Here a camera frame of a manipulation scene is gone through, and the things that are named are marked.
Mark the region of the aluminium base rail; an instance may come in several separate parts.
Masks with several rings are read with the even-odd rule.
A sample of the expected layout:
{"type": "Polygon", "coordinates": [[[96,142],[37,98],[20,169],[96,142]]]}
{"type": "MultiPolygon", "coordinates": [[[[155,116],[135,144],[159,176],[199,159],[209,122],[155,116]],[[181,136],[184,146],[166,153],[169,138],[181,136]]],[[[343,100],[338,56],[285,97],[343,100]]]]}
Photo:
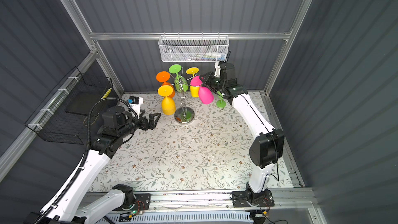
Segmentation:
{"type": "Polygon", "coordinates": [[[205,209],[312,208],[318,201],[311,188],[272,188],[258,200],[248,202],[243,190],[192,190],[135,192],[146,211],[202,211],[205,209]]]}

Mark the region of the back yellow wine glass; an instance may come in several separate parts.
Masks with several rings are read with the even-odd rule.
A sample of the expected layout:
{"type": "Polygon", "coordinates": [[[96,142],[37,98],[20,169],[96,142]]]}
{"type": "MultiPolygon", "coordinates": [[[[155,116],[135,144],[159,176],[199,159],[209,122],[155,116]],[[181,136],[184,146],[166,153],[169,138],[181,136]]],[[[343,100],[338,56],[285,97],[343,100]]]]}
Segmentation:
{"type": "Polygon", "coordinates": [[[186,73],[191,76],[190,78],[190,93],[192,97],[199,97],[199,90],[201,82],[196,74],[199,72],[198,67],[191,67],[186,70],[186,73]]]}

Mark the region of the front yellow wine glass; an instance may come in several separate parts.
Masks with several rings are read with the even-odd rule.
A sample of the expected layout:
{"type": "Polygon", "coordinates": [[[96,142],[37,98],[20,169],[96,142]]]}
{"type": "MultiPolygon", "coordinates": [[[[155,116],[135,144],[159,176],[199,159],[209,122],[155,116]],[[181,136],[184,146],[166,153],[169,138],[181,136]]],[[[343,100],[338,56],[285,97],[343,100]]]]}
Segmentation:
{"type": "Polygon", "coordinates": [[[176,104],[172,99],[173,88],[169,85],[163,85],[158,89],[158,94],[163,97],[161,107],[165,115],[174,115],[176,112],[176,104]]]}

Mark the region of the yellow wine glass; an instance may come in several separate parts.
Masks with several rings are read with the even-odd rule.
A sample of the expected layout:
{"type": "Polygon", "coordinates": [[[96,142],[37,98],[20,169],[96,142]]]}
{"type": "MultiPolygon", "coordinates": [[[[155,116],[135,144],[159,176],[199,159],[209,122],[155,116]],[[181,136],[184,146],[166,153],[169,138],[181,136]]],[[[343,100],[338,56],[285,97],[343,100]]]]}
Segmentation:
{"type": "Polygon", "coordinates": [[[163,85],[158,89],[158,94],[163,97],[161,107],[165,115],[174,115],[176,112],[176,104],[172,99],[173,88],[169,85],[163,85]]]}
{"type": "Polygon", "coordinates": [[[192,97],[199,97],[199,90],[201,82],[196,74],[199,72],[198,67],[191,67],[186,70],[186,73],[191,76],[190,78],[190,93],[192,97]]]}

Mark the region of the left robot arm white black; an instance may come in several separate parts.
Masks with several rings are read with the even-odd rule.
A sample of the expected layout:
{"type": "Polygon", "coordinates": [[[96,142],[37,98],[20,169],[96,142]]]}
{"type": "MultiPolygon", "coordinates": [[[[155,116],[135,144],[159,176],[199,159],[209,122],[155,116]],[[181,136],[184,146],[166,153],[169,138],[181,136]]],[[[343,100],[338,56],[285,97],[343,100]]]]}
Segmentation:
{"type": "Polygon", "coordinates": [[[126,136],[133,137],[137,129],[153,130],[160,113],[137,113],[134,108],[126,111],[122,106],[109,108],[104,114],[104,125],[98,135],[87,142],[86,151],[73,173],[38,212],[31,212],[26,224],[95,224],[114,209],[122,209],[136,215],[147,209],[147,204],[138,200],[131,186],[117,184],[98,200],[80,207],[89,186],[99,172],[110,162],[116,151],[124,144],[126,136]]]}

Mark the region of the pink wine glass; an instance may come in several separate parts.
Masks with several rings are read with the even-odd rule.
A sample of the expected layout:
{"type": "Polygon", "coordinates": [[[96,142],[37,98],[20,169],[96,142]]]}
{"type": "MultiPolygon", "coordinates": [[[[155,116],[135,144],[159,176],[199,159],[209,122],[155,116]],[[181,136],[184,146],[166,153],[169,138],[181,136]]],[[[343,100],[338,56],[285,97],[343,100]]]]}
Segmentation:
{"type": "Polygon", "coordinates": [[[199,99],[205,105],[212,103],[214,100],[212,92],[207,87],[205,87],[202,82],[201,82],[200,90],[199,90],[199,99]]]}

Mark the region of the chrome wine glass rack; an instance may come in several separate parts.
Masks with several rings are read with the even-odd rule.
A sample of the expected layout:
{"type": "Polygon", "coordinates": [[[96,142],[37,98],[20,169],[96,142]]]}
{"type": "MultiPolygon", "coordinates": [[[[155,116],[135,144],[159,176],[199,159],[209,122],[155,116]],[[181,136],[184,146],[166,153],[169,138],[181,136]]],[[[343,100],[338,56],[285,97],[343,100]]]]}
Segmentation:
{"type": "MultiPolygon", "coordinates": [[[[186,79],[189,89],[190,90],[190,84],[189,84],[189,80],[191,77],[189,77],[188,79],[186,79]]],[[[194,117],[195,117],[195,112],[192,108],[188,107],[186,104],[186,98],[188,96],[188,91],[185,93],[178,93],[176,90],[176,94],[178,95],[178,97],[180,98],[181,101],[181,107],[178,108],[174,114],[175,120],[181,124],[188,124],[190,123],[194,117]]]]}

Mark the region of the orange wine glass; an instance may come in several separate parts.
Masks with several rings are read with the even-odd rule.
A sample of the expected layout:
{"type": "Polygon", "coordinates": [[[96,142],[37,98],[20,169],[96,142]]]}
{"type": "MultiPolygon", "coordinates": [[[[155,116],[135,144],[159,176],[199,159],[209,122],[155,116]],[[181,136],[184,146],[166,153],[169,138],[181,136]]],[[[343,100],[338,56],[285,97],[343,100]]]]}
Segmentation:
{"type": "Polygon", "coordinates": [[[170,95],[171,98],[173,98],[175,96],[175,89],[174,86],[171,85],[171,83],[169,83],[169,79],[170,79],[171,75],[169,72],[167,71],[161,71],[156,75],[156,80],[160,83],[162,83],[162,85],[168,85],[171,86],[173,89],[172,94],[170,95]]]}

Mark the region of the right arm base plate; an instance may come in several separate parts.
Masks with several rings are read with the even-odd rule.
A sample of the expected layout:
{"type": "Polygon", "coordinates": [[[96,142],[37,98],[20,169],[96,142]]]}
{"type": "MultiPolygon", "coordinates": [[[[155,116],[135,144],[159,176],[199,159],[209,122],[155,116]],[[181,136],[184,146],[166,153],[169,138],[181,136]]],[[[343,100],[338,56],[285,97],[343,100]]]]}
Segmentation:
{"type": "Polygon", "coordinates": [[[247,189],[245,191],[233,191],[230,193],[230,199],[233,206],[236,208],[242,207],[274,207],[275,202],[272,192],[265,189],[261,193],[250,193],[247,189]]]}

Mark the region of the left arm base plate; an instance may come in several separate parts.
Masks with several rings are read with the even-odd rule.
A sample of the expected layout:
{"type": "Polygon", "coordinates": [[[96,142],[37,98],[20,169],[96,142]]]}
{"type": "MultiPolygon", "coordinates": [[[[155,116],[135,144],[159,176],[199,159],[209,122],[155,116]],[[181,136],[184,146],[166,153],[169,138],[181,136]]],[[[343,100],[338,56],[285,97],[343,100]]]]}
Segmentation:
{"type": "Polygon", "coordinates": [[[147,211],[151,202],[151,194],[134,194],[123,198],[122,205],[113,211],[147,211]]]}

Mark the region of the yellow marker in basket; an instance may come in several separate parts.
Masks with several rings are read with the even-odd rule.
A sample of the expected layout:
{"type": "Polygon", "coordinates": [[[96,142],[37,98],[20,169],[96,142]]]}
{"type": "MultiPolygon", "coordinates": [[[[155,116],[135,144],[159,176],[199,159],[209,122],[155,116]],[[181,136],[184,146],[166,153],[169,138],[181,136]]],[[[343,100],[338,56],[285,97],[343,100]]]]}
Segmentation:
{"type": "Polygon", "coordinates": [[[109,89],[103,94],[103,96],[101,97],[101,99],[106,99],[106,98],[110,95],[111,92],[112,92],[112,88],[109,88],[109,89]]]}

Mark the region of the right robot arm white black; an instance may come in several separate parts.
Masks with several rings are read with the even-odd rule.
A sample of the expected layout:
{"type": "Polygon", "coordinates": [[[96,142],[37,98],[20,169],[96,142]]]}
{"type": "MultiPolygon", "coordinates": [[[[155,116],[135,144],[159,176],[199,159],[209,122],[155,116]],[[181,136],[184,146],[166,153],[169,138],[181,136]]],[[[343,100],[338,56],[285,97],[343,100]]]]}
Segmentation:
{"type": "Polygon", "coordinates": [[[217,93],[241,114],[248,125],[254,141],[249,148],[249,156],[254,164],[252,175],[246,186],[248,198],[265,194],[271,177],[279,179],[279,168],[276,174],[272,168],[278,166],[283,155],[285,134],[282,129],[274,128],[254,105],[247,89],[238,84],[235,67],[225,61],[216,62],[215,71],[199,76],[202,85],[217,93]]]}

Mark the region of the green wine glass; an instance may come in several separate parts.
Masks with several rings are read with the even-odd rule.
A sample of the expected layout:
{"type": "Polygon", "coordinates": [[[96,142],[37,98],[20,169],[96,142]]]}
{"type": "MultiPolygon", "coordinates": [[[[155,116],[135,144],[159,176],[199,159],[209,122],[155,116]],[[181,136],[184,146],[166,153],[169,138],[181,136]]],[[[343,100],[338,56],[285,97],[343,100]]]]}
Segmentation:
{"type": "Polygon", "coordinates": [[[169,72],[174,74],[174,86],[178,93],[185,93],[189,86],[186,79],[182,75],[182,66],[180,64],[173,64],[169,67],[169,72]]]}
{"type": "Polygon", "coordinates": [[[226,107],[226,102],[224,100],[223,94],[220,91],[217,91],[217,96],[219,100],[216,102],[216,105],[218,108],[225,108],[226,107]]]}

